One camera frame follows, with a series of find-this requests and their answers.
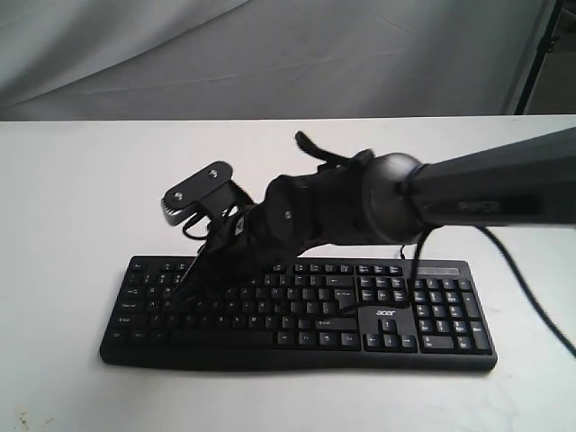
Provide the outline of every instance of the space bar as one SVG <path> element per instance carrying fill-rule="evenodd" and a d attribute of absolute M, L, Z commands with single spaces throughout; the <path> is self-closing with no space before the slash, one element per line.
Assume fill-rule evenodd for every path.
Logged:
<path fill-rule="evenodd" d="M 174 330 L 170 344 L 175 347 L 265 347 L 273 343 L 267 331 Z"/>

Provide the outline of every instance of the gray fabric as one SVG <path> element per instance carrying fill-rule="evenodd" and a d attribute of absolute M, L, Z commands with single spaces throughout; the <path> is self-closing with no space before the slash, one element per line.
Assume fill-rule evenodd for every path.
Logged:
<path fill-rule="evenodd" d="M 247 0 L 0 0 L 0 108 L 131 59 Z"/>
<path fill-rule="evenodd" d="M 5 120 L 504 113 L 553 0 L 251 0 Z"/>

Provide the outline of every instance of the robotic arm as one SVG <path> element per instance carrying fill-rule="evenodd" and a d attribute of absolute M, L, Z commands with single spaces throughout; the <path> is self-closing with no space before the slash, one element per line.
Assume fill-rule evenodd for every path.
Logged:
<path fill-rule="evenodd" d="M 302 132 L 296 142 L 323 164 L 278 176 L 255 204 L 213 163 L 166 192 L 168 223 L 205 243 L 176 300 L 219 289 L 323 244 L 413 244 L 444 225 L 576 225 L 576 128 L 437 164 L 364 150 L 342 157 Z M 208 234 L 187 234 L 207 217 Z"/>

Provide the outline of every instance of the keyboard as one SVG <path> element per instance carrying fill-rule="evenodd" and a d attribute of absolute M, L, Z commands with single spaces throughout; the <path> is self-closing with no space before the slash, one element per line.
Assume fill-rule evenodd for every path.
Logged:
<path fill-rule="evenodd" d="M 408 259 L 296 258 L 176 308 L 171 295 L 191 261 L 132 258 L 100 346 L 107 364 L 485 371 L 497 361 L 463 261 L 420 261 L 408 292 Z"/>

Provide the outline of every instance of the white table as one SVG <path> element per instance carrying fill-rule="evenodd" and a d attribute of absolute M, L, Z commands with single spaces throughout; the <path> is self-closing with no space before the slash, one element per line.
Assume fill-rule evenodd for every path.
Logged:
<path fill-rule="evenodd" d="M 159 199 L 214 160 L 230 162 L 261 200 L 278 174 L 317 165 L 296 148 L 298 129 L 346 155 L 373 148 L 434 162 L 573 126 L 576 116 L 0 123 L 0 430 L 576 430 L 576 364 L 475 229 L 440 230 L 424 257 L 470 263 L 499 354 L 487 375 L 164 372 L 107 366 L 97 355 L 130 257 L 195 252 L 165 223 Z M 496 231 L 575 339 L 576 231 Z"/>

